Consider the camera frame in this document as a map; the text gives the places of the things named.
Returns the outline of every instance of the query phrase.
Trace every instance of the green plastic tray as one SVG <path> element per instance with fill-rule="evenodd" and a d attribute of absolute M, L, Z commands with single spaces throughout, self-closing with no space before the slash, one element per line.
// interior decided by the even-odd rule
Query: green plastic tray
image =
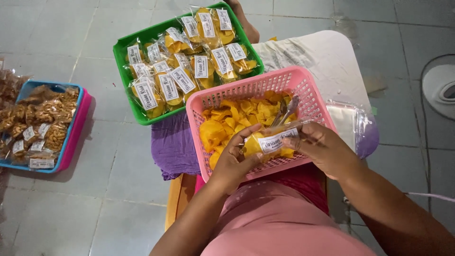
<path fill-rule="evenodd" d="M 245 75 L 245 77 L 253 77 L 253 76 L 262 74 L 264 72 L 263 63 L 262 63 L 261 59 L 259 58 L 258 54 L 256 53 L 256 51 L 251 46 L 250 42 L 248 41 L 248 38 L 245 35 L 245 32 L 243 31 L 243 27 L 242 27 L 242 25 L 240 25 L 240 22 L 238 21 L 237 17 L 234 15 L 234 12 L 232 11 L 232 9 L 226 3 L 223 3 L 223 2 L 211 5 L 208 8 L 221 8 L 221 7 L 226 8 L 226 10 L 228 11 L 229 18 L 231 18 L 232 25 L 237 32 L 237 36 L 238 36 L 237 42 L 244 44 L 246 46 L 247 50 L 250 52 L 250 54 L 248 56 L 251 59 L 254 59 L 258 62 L 259 66 L 254 68 L 253 72 Z M 190 16 L 190 15 L 191 15 L 191 13 L 187 13 L 187 14 L 184 14 L 179 17 Z M 178 23 L 177 19 L 174 18 L 174 19 L 170 19 L 165 22 L 162 22 L 160 24 L 153 25 L 153 26 L 143 29 L 141 31 L 138 31 L 129 36 L 122 37 L 117 41 L 117 44 L 114 45 L 114 47 L 113 47 L 114 56 L 115 56 L 115 60 L 117 62 L 118 71 L 120 72 L 121 81 L 123 82 L 123 86 L 125 88 L 125 93 L 128 94 L 128 92 L 127 92 L 128 86 L 130 84 L 130 81 L 133 80 L 133 77 L 128 70 L 123 68 L 123 66 L 126 65 L 126 62 L 125 62 L 126 53 L 122 52 L 122 50 L 125 49 L 125 47 L 137 37 L 139 37 L 139 39 L 144 42 L 150 40 L 151 38 L 158 39 L 158 35 L 163 33 L 166 29 L 168 29 L 170 27 L 182 28 L 180 23 Z M 149 120 L 142 112 L 143 110 L 140 106 L 138 106 L 129 97 L 128 97 L 128 101 L 130 102 L 131 110 L 133 111 L 136 121 L 141 125 L 151 125 L 151 124 L 157 123 L 165 118 L 168 118 L 172 115 L 175 115 L 175 114 L 185 110 L 185 107 L 182 107 L 175 111 L 166 113 L 162 116 Z"/>

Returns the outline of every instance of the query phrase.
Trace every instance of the pink shirt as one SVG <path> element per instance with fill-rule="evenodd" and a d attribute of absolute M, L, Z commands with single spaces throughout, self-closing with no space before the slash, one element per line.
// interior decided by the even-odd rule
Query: pink shirt
<path fill-rule="evenodd" d="M 299 192 L 272 181 L 241 187 L 201 256 L 375 255 Z"/>

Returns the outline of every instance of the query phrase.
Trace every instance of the pink plastic basket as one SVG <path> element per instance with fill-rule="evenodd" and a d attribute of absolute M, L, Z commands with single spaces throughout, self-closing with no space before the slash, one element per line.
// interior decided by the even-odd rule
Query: pink plastic basket
<path fill-rule="evenodd" d="M 334 123 L 319 94 L 311 73 L 302 67 L 288 67 L 267 74 L 243 79 L 226 85 L 197 92 L 188 99 L 187 113 L 196 148 L 199 168 L 205 182 L 208 181 L 212 170 L 209 158 L 212 155 L 206 152 L 199 138 L 199 126 L 205 121 L 202 112 L 212 106 L 219 107 L 223 99 L 238 100 L 243 98 L 263 98 L 265 91 L 292 92 L 300 97 L 298 103 L 298 118 L 307 118 L 335 130 Z M 294 154 L 292 159 L 272 159 L 262 166 L 251 170 L 245 177 L 246 180 L 259 178 L 311 162 L 302 154 Z"/>

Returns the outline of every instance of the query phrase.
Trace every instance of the tile floor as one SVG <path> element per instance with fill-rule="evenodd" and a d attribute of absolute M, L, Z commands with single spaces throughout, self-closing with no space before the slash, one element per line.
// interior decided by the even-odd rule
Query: tile floor
<path fill-rule="evenodd" d="M 68 170 L 2 174 L 7 186 L 2 187 L 1 255 L 148 254 L 164 231 L 169 182 L 162 181 L 150 157 L 150 128 L 136 124 L 129 110 L 112 45 L 182 14 L 189 2 L 215 0 L 0 0 L 0 56 L 6 67 L 35 79 L 81 84 L 96 105 Z M 428 192 L 429 150 L 431 192 L 455 197 L 455 125 L 427 103 L 422 108 L 418 82 L 427 61 L 455 52 L 452 0 L 241 2 L 261 41 L 336 28 L 335 12 L 350 18 L 362 75 L 380 76 L 389 87 L 370 99 L 378 108 L 381 136 L 368 158 L 370 167 L 403 191 Z M 133 148 L 141 153 L 133 154 Z M 426 199 L 413 199 L 455 233 L 454 205 L 432 200 L 429 207 Z M 352 212 L 351 218 L 351 234 L 383 254 L 358 215 Z"/>

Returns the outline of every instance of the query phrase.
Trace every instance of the hand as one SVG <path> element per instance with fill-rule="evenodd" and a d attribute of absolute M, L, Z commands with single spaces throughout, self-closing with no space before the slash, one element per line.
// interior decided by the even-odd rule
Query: hand
<path fill-rule="evenodd" d="M 327 177 L 344 179 L 364 167 L 351 148 L 329 128 L 309 122 L 300 130 L 300 138 L 285 138 L 283 144 L 309 156 Z"/>
<path fill-rule="evenodd" d="M 212 184 L 217 189 L 220 189 L 225 195 L 231 195 L 237 190 L 243 178 L 245 178 L 245 175 L 261 163 L 261 160 L 264 157 L 264 154 L 257 153 L 245 159 L 245 157 L 240 154 L 240 148 L 237 147 L 237 145 L 243 143 L 246 137 L 258 131 L 260 128 L 261 124 L 257 123 L 250 127 L 246 127 L 232 137 L 221 153 L 207 184 Z"/>

